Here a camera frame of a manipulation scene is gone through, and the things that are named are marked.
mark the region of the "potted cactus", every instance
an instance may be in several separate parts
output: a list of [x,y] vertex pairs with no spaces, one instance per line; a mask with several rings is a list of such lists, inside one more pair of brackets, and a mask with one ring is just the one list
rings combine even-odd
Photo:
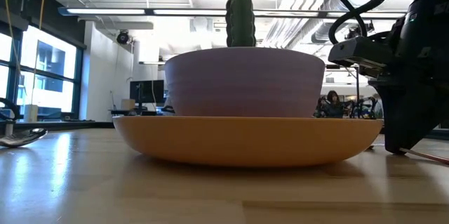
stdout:
[[297,51],[255,47],[251,0],[228,0],[226,10],[228,48],[192,51],[166,63],[176,115],[311,117],[324,62]]

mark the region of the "computer monitor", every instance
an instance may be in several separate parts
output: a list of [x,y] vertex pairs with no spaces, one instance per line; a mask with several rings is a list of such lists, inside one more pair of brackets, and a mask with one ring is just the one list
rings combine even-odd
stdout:
[[137,103],[163,103],[163,94],[163,80],[130,83],[130,98]]

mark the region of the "workbench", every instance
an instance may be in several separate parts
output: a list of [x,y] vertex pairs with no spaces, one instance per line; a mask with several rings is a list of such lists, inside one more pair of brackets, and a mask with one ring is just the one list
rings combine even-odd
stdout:
[[0,149],[0,223],[449,223],[449,167],[382,141],[338,164],[230,169],[143,157],[114,129],[49,133]]

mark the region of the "cactus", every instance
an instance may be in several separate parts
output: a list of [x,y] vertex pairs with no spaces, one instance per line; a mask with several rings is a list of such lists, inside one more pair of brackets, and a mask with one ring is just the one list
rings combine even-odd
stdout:
[[226,3],[227,46],[255,46],[253,2],[228,0]]

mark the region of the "lavender pot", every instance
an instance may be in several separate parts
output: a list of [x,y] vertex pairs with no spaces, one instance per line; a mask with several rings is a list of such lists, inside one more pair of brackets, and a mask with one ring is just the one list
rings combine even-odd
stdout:
[[324,62],[275,48],[214,48],[184,53],[165,66],[177,116],[311,117]]

